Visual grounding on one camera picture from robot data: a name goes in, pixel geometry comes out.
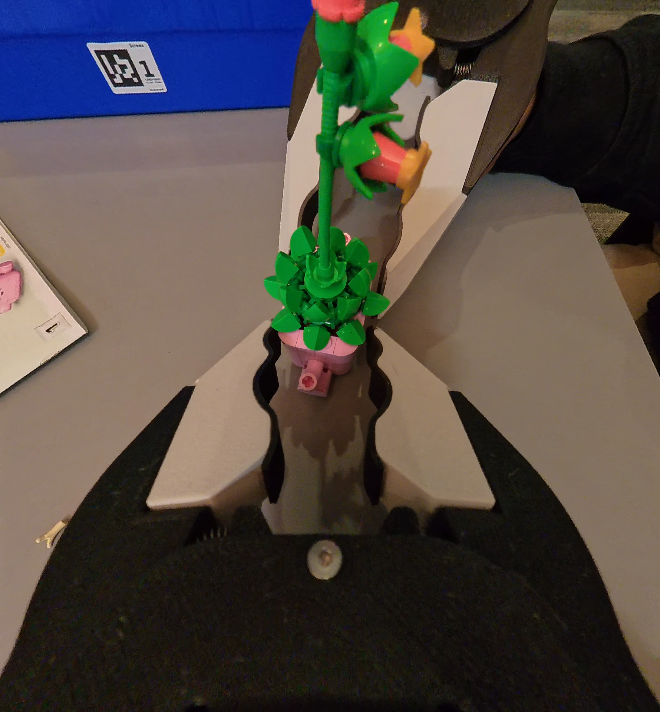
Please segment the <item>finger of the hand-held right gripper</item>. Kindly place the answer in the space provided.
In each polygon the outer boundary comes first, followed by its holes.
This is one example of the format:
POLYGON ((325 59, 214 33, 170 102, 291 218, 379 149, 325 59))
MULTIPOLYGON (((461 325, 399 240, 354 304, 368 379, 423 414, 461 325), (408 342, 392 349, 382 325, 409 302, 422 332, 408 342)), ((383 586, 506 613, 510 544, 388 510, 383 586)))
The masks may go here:
POLYGON ((379 239, 380 292, 393 305, 427 260, 439 238, 462 206, 472 164, 497 83, 464 79, 439 93, 436 81, 422 79, 418 87, 404 85, 395 95, 404 115, 397 133, 426 142, 432 152, 421 183, 411 200, 399 204, 391 189, 375 208, 379 239))
POLYGON ((322 96, 312 86, 287 145, 278 247, 282 252, 289 251, 290 237, 301 224, 304 206, 317 191, 319 156, 316 137, 320 131, 321 112, 322 96))

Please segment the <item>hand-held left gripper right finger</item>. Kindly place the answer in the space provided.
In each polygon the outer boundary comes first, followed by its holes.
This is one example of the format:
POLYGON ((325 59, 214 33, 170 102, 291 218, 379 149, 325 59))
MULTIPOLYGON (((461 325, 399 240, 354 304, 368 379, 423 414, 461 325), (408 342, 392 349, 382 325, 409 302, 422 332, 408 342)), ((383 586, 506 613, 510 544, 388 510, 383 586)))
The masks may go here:
POLYGON ((495 496, 448 387, 379 328, 371 331, 367 359, 377 408, 363 463, 370 502, 388 510, 491 509, 495 496))

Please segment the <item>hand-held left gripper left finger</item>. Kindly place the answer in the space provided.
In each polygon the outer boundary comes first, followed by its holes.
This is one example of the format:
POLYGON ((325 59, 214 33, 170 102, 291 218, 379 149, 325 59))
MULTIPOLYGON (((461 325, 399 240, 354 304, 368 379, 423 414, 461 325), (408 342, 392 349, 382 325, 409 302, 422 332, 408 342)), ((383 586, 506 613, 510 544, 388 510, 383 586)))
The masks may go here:
POLYGON ((148 495, 150 509, 235 511, 278 501, 284 454, 270 402, 280 353, 278 333, 263 322, 196 382, 148 495))

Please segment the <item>green toy brick plant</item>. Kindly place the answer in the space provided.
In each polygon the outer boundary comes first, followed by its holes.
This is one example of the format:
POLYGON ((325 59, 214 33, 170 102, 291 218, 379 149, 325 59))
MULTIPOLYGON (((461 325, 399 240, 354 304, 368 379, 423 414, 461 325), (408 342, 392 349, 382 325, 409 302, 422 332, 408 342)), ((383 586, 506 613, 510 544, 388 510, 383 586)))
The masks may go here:
POLYGON ((390 304, 372 291, 378 263, 359 238, 346 241, 331 225, 334 178, 343 169, 352 186, 371 200, 393 185, 409 202, 430 159, 428 143, 407 149, 390 126, 403 116, 389 113, 392 95, 406 82, 419 85, 423 63, 435 42, 423 32, 420 12, 410 10, 393 30, 396 1, 365 13, 364 1, 313 1, 321 66, 318 234, 296 228, 289 251, 280 251, 275 273, 264 280, 283 308, 272 320, 278 333, 300 331, 309 350, 325 348, 333 337, 351 347, 365 342, 359 315, 377 316, 390 304))

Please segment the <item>pink toy brick pot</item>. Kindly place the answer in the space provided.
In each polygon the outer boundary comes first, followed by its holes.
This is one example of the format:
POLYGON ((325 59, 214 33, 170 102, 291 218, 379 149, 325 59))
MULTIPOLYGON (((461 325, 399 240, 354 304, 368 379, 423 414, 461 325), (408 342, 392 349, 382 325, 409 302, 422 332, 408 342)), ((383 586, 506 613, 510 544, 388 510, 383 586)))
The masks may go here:
POLYGON ((282 324, 272 327, 280 334, 280 340, 293 364, 301 368, 298 389, 301 392, 327 396, 334 375, 347 373, 362 343, 347 343, 333 335, 324 325, 307 325, 294 331, 282 331, 282 324))

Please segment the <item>toy brick instruction booklet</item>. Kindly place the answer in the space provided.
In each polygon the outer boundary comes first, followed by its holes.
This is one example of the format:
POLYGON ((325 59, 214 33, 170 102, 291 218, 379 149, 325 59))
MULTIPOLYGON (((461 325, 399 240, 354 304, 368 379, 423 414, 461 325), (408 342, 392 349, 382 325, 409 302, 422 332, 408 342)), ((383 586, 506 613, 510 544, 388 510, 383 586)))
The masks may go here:
POLYGON ((87 333, 0 220, 0 395, 87 333))

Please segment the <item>person's right forearm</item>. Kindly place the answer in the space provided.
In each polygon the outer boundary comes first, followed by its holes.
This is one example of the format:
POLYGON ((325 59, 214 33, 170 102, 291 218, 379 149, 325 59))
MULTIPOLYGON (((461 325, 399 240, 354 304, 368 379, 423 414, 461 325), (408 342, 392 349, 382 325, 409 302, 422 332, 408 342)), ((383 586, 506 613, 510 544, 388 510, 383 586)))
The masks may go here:
POLYGON ((549 43, 530 116, 495 171, 660 223, 660 16, 549 43))

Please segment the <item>small tan branch piece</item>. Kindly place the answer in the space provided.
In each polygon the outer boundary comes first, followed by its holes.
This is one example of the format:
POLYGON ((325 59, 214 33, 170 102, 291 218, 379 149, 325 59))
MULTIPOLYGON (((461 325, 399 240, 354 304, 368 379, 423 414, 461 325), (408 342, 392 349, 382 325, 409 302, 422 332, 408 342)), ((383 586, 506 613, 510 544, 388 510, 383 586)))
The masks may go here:
POLYGON ((37 537, 35 540, 35 543, 38 544, 45 544, 46 548, 51 549, 57 542, 58 537, 62 534, 62 532, 67 528, 69 522, 70 522, 70 517, 65 517, 58 522, 56 522, 47 532, 42 534, 41 536, 37 537))

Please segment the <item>blue plastic bin white label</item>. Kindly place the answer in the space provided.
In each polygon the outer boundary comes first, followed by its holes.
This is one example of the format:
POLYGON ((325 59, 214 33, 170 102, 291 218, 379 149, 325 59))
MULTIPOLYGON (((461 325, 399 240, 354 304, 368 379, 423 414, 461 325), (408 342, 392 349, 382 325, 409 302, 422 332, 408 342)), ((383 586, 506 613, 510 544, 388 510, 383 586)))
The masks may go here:
POLYGON ((0 39, 0 122, 288 106, 303 30, 0 39), (123 49, 165 92, 114 93, 94 52, 123 49))

